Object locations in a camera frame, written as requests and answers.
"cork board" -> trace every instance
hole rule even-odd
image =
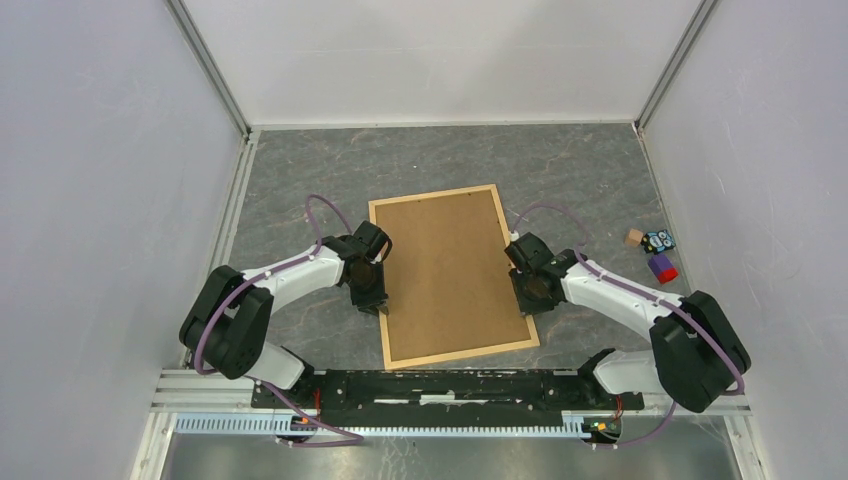
[[[494,185],[368,206],[394,244],[384,264],[389,314],[380,315],[387,370],[539,346],[512,290]]]

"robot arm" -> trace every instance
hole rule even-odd
[[[715,352],[665,303],[703,327],[741,373],[750,368],[748,353],[721,307],[706,293],[682,297],[639,285],[585,256],[581,263],[573,250],[554,255],[532,233],[512,241],[506,253],[516,267],[510,277],[522,313],[538,314],[570,302],[603,313],[651,342],[651,350],[605,350],[590,360],[585,367],[592,368],[607,393],[667,393],[687,410],[703,412],[734,383]],[[636,295],[622,284],[657,300]]]
[[[224,299],[247,278],[263,272],[215,324],[203,350],[203,360],[230,379],[249,376],[291,388],[306,364],[288,350],[265,341],[271,314],[320,288],[347,284],[351,303],[360,311],[376,315],[386,311],[388,295],[383,282],[382,261],[391,252],[391,240],[376,225],[362,222],[353,235],[326,237],[315,255],[312,249],[267,267],[238,272],[223,265],[209,275],[180,329],[180,341],[196,351],[203,330]],[[274,267],[308,256],[277,273]]]

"metal corner beam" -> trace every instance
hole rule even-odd
[[[229,188],[227,189],[227,201],[221,211],[218,219],[218,234],[215,237],[215,243],[208,255],[206,274],[212,272],[221,265],[225,265],[230,261],[230,253],[233,250],[233,242],[236,238],[236,230],[238,229],[238,220],[241,216],[241,207],[244,204],[244,196],[247,194],[247,184],[250,180],[250,170],[253,168],[253,159],[256,156],[256,148],[259,144],[259,135],[262,130],[254,130],[250,135],[242,140],[242,145],[239,150],[238,161],[233,168],[232,180],[230,180]],[[203,288],[206,282],[204,275],[197,285],[196,291]],[[191,351],[188,348],[183,349],[182,365],[185,368],[189,367],[191,360]]]
[[[206,42],[203,41],[203,37],[200,35],[200,31],[197,29],[197,25],[195,25],[194,20],[191,18],[191,14],[189,14],[185,3],[183,0],[164,1],[168,6],[168,10],[170,10],[171,14],[174,16],[174,21],[177,22],[177,25],[183,32],[183,36],[188,42],[189,47],[191,47],[192,52],[194,52],[194,56],[197,58],[197,63],[200,64],[200,68],[203,69],[203,72],[206,74],[206,78],[208,78],[209,82],[212,83],[215,93],[218,94],[218,98],[220,98],[221,102],[224,104],[224,108],[227,110],[227,114],[230,116],[230,120],[232,120],[236,130],[238,130],[243,137],[247,138],[251,131],[250,124],[248,124],[247,120],[244,118],[244,114],[241,112],[235,97],[233,97],[233,93],[227,86],[224,76],[221,75],[221,71],[215,64],[215,60],[212,58],[212,54],[209,52]]]
[[[660,104],[660,101],[662,101],[675,77],[677,77],[677,73],[680,71],[683,62],[692,50],[692,45],[695,44],[695,41],[698,39],[698,36],[704,29],[704,25],[707,23],[707,20],[710,18],[710,15],[712,15],[715,10],[715,6],[718,5],[719,1],[720,0],[701,0],[700,5],[698,5],[698,9],[695,10],[695,14],[692,15],[692,19],[689,20],[689,25],[687,25],[686,30],[683,31],[683,36],[680,37],[680,41],[677,42],[677,46],[674,48],[671,58],[668,59],[668,63],[666,63],[662,74],[660,74],[659,80],[657,80],[656,85],[654,85],[651,95],[648,96],[648,101],[645,103],[645,106],[642,107],[642,111],[636,118],[634,126],[637,130],[644,129],[648,122],[651,121],[651,117],[656,112],[657,106]]]
[[[742,480],[772,478],[753,418],[724,417],[724,422]]]
[[[131,480],[159,480],[177,423],[176,413],[150,413],[130,473]]]

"white wall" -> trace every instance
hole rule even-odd
[[[239,135],[161,0],[0,6],[0,478],[126,478]]]
[[[848,3],[721,2],[646,138],[693,286],[753,366],[777,478],[848,467]]]
[[[633,120],[698,0],[186,0],[253,124]]]

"gray marble floor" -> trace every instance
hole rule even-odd
[[[648,256],[623,243],[630,228],[667,227],[626,124],[262,132],[230,265],[259,267],[305,250],[314,241],[303,210],[308,193],[336,202],[355,228],[368,218],[368,200],[489,183],[498,186],[508,222],[534,202],[568,205],[593,232],[586,254],[625,277],[659,286]],[[329,209],[316,205],[316,213],[325,234],[342,233]],[[533,213],[519,230],[532,231],[554,251],[579,239],[576,227],[553,212]],[[669,258],[680,270],[675,253]],[[663,289],[688,290],[682,275]],[[433,367],[575,367],[605,347],[647,347],[625,327],[573,305],[538,315],[536,326],[539,348]],[[383,365],[378,321],[350,306],[346,287],[315,292],[275,314],[268,340],[317,368]]]

